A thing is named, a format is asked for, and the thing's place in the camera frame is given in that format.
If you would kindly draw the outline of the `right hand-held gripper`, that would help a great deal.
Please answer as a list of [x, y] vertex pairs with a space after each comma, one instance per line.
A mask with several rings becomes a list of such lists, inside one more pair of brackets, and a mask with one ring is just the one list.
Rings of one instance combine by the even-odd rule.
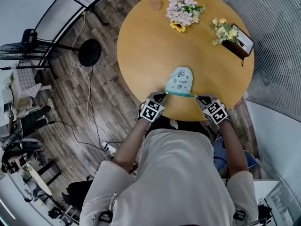
[[223, 103], [212, 94], [196, 96], [196, 101], [203, 110], [204, 116], [214, 124], [219, 124], [228, 117]]

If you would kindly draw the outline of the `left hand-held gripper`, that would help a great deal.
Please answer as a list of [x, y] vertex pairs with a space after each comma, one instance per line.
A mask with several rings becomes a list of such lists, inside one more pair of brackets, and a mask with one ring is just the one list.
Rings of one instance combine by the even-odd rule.
[[166, 92], [151, 93], [140, 106], [139, 117], [154, 122], [163, 113], [166, 100]]

